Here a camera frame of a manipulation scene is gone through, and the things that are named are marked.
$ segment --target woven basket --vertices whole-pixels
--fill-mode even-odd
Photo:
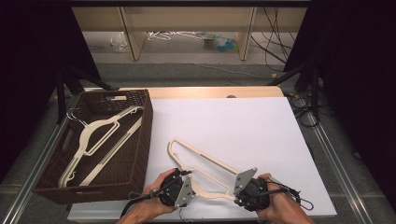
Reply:
[[[147,90],[139,91],[89,91],[83,92],[74,115],[87,123],[109,119],[131,105],[142,105],[144,110],[119,119],[120,127],[91,156],[83,156],[75,169],[75,177],[66,188],[58,182],[79,147],[79,136],[84,126],[68,120],[61,131],[53,154],[40,177],[34,193],[60,204],[126,200],[131,191],[142,192],[149,158],[152,124],[152,105]],[[142,118],[140,128],[125,142],[89,186],[79,184],[120,140]],[[98,128],[90,137],[91,148],[112,126]]]

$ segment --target table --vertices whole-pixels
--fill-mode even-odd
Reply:
[[[167,156],[166,144],[177,134],[241,172],[256,166],[259,169],[256,176],[271,171],[279,181],[300,189],[302,197],[316,207],[307,211],[309,216],[336,215],[289,103],[278,87],[148,88],[148,91],[154,120],[146,184],[159,173],[176,167]],[[114,222],[127,202],[77,203],[72,206],[69,219]],[[255,213],[231,201],[202,198],[184,208],[182,216],[195,221],[257,218]],[[181,220],[175,212],[155,221]]]

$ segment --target clothes hanger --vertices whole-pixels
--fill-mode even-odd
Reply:
[[[198,154],[199,156],[203,157],[204,159],[216,164],[217,166],[221,167],[222,169],[226,170],[227,172],[235,175],[235,184],[232,187],[227,186],[226,184],[222,183],[218,179],[216,179],[214,176],[202,171],[200,168],[196,166],[186,166],[178,157],[176,152],[173,151],[172,145],[174,143],[179,143],[186,149]],[[168,143],[168,154],[172,158],[173,161],[182,169],[185,171],[190,171],[190,170],[195,170],[198,171],[199,173],[205,175],[206,177],[210,178],[211,180],[215,181],[216,183],[222,185],[224,188],[226,188],[224,193],[218,193],[218,192],[211,192],[205,189],[202,189],[196,182],[191,179],[191,187],[196,192],[197,196],[201,196],[207,199],[216,199],[216,198],[225,198],[228,200],[233,201],[235,199],[235,196],[233,194],[243,190],[245,186],[248,184],[248,182],[251,180],[251,178],[256,174],[257,168],[254,167],[250,170],[246,170],[245,172],[238,173],[235,171],[233,168],[221,163],[220,161],[215,160],[214,158],[210,157],[209,155],[205,154],[203,151],[199,150],[196,147],[193,147],[192,145],[182,141],[179,138],[173,138],[169,143]]]
[[[161,40],[171,40],[169,35],[173,35],[174,33],[161,33],[161,32],[148,32],[148,40],[153,40],[154,38],[161,39]]]
[[[113,158],[113,156],[119,151],[119,149],[125,144],[125,142],[136,132],[142,123],[142,118],[140,118],[128,132],[114,145],[110,151],[102,158],[102,160],[93,168],[89,175],[81,182],[80,186],[88,186],[96,178],[96,176],[102,171],[102,169],[107,165],[107,163]]]
[[[176,35],[184,35],[186,37],[191,37],[191,38],[195,38],[195,39],[202,39],[200,36],[196,36],[196,32],[187,32],[187,31],[178,31],[175,32]]]
[[[84,125],[84,130],[81,132],[81,135],[79,137],[79,147],[76,154],[74,155],[73,159],[69,162],[66,169],[64,170],[64,173],[59,179],[59,183],[58,183],[59,188],[67,187],[67,182],[69,182],[75,177],[75,169],[81,158],[83,156],[93,155],[93,153],[95,153],[96,150],[120,127],[120,124],[118,122],[119,119],[125,117],[128,114],[136,113],[138,109],[143,109],[143,108],[144,107],[141,105],[132,105],[121,111],[119,114],[111,117],[110,119],[100,119],[90,124],[87,124],[85,121],[76,118],[76,116],[73,114],[73,111],[76,110],[75,108],[70,109],[66,114],[67,117],[69,117],[72,120],[78,120],[81,124]],[[99,141],[91,149],[87,151],[87,146],[92,133],[96,131],[98,128],[111,123],[113,124],[113,126],[110,128],[110,130],[107,131],[107,133],[105,133],[104,136],[101,139],[99,139]]]

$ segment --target floor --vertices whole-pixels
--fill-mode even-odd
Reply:
[[[206,47],[203,40],[194,37],[177,34],[168,35],[166,38],[170,38],[169,40],[153,37],[146,41],[139,60],[132,62],[127,52],[120,52],[123,48],[116,49],[118,43],[122,42],[122,35],[119,36],[119,33],[84,35],[103,81],[114,86],[253,86],[266,85],[274,77],[283,75],[276,71],[282,69],[283,63],[268,53],[265,54],[255,43],[251,43],[249,47],[247,60],[241,61],[236,50],[226,49],[220,52],[215,47]],[[201,33],[188,35],[199,36]],[[215,35],[234,39],[232,33]],[[290,52],[290,49],[283,50],[277,44],[268,43],[264,36],[270,35],[253,34],[255,40],[265,49],[286,60],[287,54],[284,50]],[[291,48],[295,36],[297,34],[280,34],[282,44]],[[282,91],[295,93],[293,84],[296,78],[282,83]],[[82,81],[82,84],[85,87],[94,87],[89,82]],[[310,92],[307,91],[298,95],[301,99],[290,98],[290,106],[294,109],[304,106],[309,102],[309,96]],[[322,107],[318,127],[304,126],[312,121],[309,116],[299,121],[299,124],[338,215],[315,217],[314,220],[317,223],[396,223],[395,212],[363,162],[353,154],[354,148],[327,106],[324,94],[320,95],[320,104]],[[26,187],[27,180],[34,178],[32,170],[42,165],[36,162],[42,157],[43,148],[56,128],[55,94],[49,99],[48,110],[42,118],[29,147],[21,152],[1,183],[0,217],[4,223],[73,223],[67,220],[67,205],[52,203],[35,194],[27,194],[26,203],[20,207],[15,203],[20,200],[19,193]],[[10,222],[12,218],[7,217],[10,214],[8,209],[15,208],[22,213],[15,216],[15,222]],[[359,214],[362,208],[367,214]]]

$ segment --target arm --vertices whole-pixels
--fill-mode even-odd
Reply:
[[[259,175],[258,178],[267,181],[270,176],[270,174],[264,174]],[[267,187],[268,190],[279,189],[279,185],[274,183],[267,183]],[[258,217],[270,220],[276,224],[314,223],[300,205],[286,193],[270,194],[270,200],[271,203],[268,208],[256,211]]]
[[[145,187],[143,194],[149,193],[152,189],[160,189],[161,183],[174,171],[175,169],[172,169],[160,174],[154,183]],[[159,215],[172,213],[175,210],[175,207],[163,205],[159,198],[153,198],[137,203],[129,213],[117,222],[117,224],[140,224],[142,222],[150,221]]]

